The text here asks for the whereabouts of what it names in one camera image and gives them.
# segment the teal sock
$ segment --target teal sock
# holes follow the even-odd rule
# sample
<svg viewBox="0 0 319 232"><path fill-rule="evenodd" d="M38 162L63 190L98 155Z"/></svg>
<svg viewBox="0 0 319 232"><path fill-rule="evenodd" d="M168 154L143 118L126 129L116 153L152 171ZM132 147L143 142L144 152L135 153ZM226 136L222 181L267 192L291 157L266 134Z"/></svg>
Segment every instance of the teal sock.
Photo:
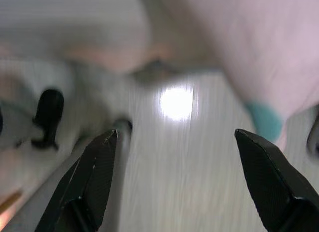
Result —
<svg viewBox="0 0 319 232"><path fill-rule="evenodd" d="M260 103L248 103L249 111L257 134L268 141L276 142L281 134L284 122L281 117L269 106Z"/></svg>

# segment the wooden floor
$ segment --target wooden floor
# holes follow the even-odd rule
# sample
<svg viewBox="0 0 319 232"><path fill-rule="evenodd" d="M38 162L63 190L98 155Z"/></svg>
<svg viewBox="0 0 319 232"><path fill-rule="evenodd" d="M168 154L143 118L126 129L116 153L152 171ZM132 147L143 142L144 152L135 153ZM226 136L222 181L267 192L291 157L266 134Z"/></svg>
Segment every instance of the wooden floor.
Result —
<svg viewBox="0 0 319 232"><path fill-rule="evenodd" d="M132 140L129 149L117 155L116 174L99 231L265 231L249 195L234 138L236 128L252 130L252 125L220 71L179 74L153 67L115 77L94 68L77 69L72 74L69 67L63 67L64 74L52 77L52 67L44 70L37 62L15 63L24 76L38 77L30 72L42 68L41 73L47 74L43 76L46 83L40 87L58 87L67 98L57 136L62 149L43 154L28 149L28 156L22 157L26 145L16 152L18 158L25 158L19 163L24 168L21 173L28 172L28 178L37 181L20 180L25 194L17 208L70 156L82 129L93 136L117 118L126 117L133 123ZM33 89L35 101L40 87ZM76 123L84 119L86 123ZM305 149L313 119L313 113L307 111L289 121L285 155L319 191L319 163ZM59 179L85 143L28 200L4 232L34 231ZM15 173L12 181L19 176Z"/></svg>

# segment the white floor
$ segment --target white floor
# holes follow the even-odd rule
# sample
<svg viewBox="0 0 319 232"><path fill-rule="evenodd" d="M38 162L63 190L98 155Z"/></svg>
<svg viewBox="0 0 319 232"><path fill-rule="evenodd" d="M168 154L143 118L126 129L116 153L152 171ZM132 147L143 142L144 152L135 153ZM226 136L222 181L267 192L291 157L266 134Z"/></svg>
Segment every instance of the white floor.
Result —
<svg viewBox="0 0 319 232"><path fill-rule="evenodd" d="M31 173L29 178L38 175L38 183L70 155L81 128L93 135L101 125L120 117L133 123L130 149L117 158L111 202L99 231L265 231L250 198L234 138L236 128L252 130L251 122L220 71L171 74L147 69L115 77L92 69L78 71L74 80L68 68L51 77L56 69L44 70L37 62L17 65L16 70L24 75L47 73L44 78L51 79L42 87L54 85L67 98L57 136L62 149L41 154L26 145L16 152L21 155L29 148L20 171ZM41 90L33 90L35 100ZM319 191L319 163L305 148L313 119L313 113L307 111L289 121L285 155ZM34 231L58 181L83 147L79 146L19 210L4 232ZM20 185L25 193L17 208L36 189L36 183L27 179Z"/></svg>

